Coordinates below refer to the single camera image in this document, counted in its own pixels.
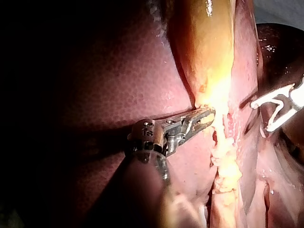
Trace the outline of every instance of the metal clip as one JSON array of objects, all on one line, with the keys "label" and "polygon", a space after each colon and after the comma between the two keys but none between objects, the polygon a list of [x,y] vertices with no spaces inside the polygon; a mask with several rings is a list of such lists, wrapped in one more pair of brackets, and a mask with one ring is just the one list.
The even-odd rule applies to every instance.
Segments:
[{"label": "metal clip", "polygon": [[[257,109],[262,104],[268,102],[277,105],[277,107],[275,108],[275,112],[272,114],[268,121],[267,127],[264,129],[267,132],[275,131],[277,128],[281,127],[286,121],[288,121],[294,114],[296,114],[303,108],[304,74],[302,76],[300,85],[296,88],[294,88],[294,86],[295,83],[286,85],[251,102],[250,106],[253,109]],[[283,95],[287,99],[281,99],[280,97],[278,97],[279,95]],[[279,112],[283,109],[284,105],[289,105],[290,109],[285,114],[277,118]]]}]

